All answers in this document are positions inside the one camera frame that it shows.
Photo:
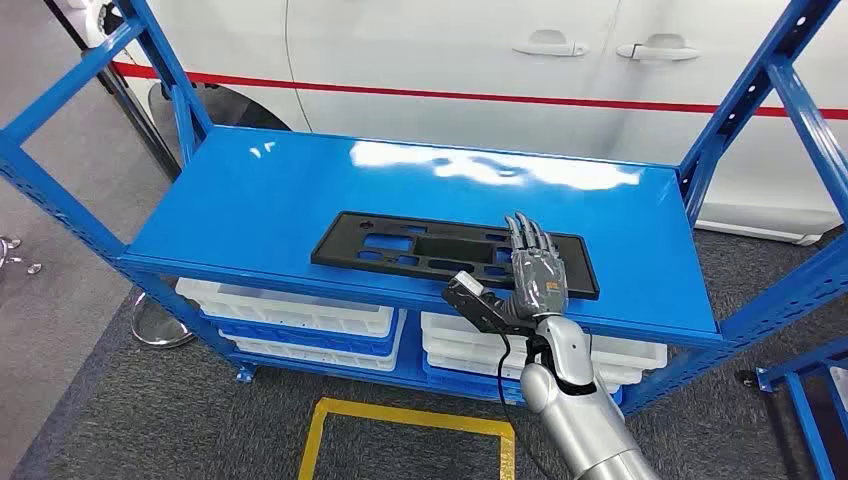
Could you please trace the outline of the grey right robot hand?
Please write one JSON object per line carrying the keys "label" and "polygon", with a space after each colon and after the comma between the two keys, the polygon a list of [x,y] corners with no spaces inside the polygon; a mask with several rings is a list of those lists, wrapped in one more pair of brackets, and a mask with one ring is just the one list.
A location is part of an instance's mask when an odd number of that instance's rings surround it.
{"label": "grey right robot hand", "polygon": [[562,315],[568,298],[566,271],[551,236],[521,212],[507,215],[505,221],[514,289],[504,309],[521,320]]}

